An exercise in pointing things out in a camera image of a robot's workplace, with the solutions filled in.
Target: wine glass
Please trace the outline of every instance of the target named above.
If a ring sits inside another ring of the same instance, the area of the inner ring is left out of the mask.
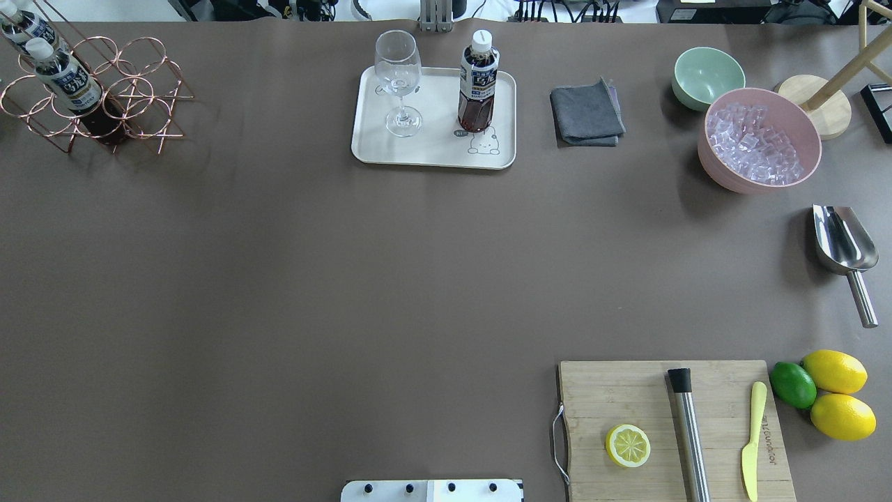
[[[421,80],[421,56],[411,34],[391,29],[378,37],[375,75],[384,92],[400,99],[400,105],[387,114],[387,130],[400,138],[416,135],[421,130],[421,113],[402,103],[402,98],[414,92]]]

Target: bottle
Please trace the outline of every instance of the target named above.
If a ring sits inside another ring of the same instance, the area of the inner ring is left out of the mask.
[[[25,49],[34,59],[34,74],[56,94],[60,102],[80,118],[80,123],[104,145],[119,145],[127,139],[124,113],[114,101],[103,101],[103,88],[78,60],[53,50],[42,38],[32,38]]]
[[[21,11],[12,0],[0,0],[0,28],[16,50],[31,58],[25,44],[32,38],[42,38],[55,50],[70,52],[65,40],[39,14]]]
[[[489,127],[499,71],[499,51],[492,46],[492,34],[479,29],[462,54],[459,71],[458,123],[468,132]]]

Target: wooden cutting board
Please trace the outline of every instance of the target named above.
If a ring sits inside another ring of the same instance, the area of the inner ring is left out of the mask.
[[[749,441],[754,381],[769,389],[759,442],[759,502],[796,502],[765,361],[564,361],[559,375],[570,502],[690,500],[681,432],[673,420],[675,399],[666,378],[666,370],[673,368],[690,368],[713,502],[749,500],[740,450]],[[607,432],[619,423],[632,423],[648,434],[651,453],[643,466],[620,467],[607,457]]]

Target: metal scoop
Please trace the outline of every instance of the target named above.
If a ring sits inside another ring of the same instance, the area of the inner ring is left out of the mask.
[[[864,272],[877,264],[880,255],[871,236],[861,226],[851,207],[841,205],[813,205],[814,233],[818,238],[818,258],[831,272],[848,277],[848,285],[855,297],[861,325],[876,328],[877,315],[867,294]]]

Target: yellow knife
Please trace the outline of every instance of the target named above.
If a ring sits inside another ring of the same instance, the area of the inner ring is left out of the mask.
[[[762,415],[765,413],[765,398],[768,388],[761,381],[753,383],[753,394],[749,401],[749,442],[740,453],[743,465],[743,485],[747,496],[753,502],[759,499],[756,490],[756,459],[759,457],[759,430],[762,428]]]

